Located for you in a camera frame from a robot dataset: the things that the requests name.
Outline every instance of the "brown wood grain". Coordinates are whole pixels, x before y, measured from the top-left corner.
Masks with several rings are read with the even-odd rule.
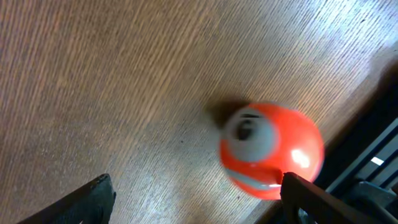
[[[118,193],[111,223],[245,221],[259,200],[224,175],[208,109],[276,101],[328,142],[397,55],[397,11],[395,0],[0,1],[0,223],[104,172]]]

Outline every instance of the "toy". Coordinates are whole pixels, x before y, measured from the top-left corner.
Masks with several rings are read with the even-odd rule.
[[[313,181],[323,163],[323,141],[314,123],[296,110],[252,103],[226,123],[220,159],[229,178],[257,198],[280,199],[283,173]]]

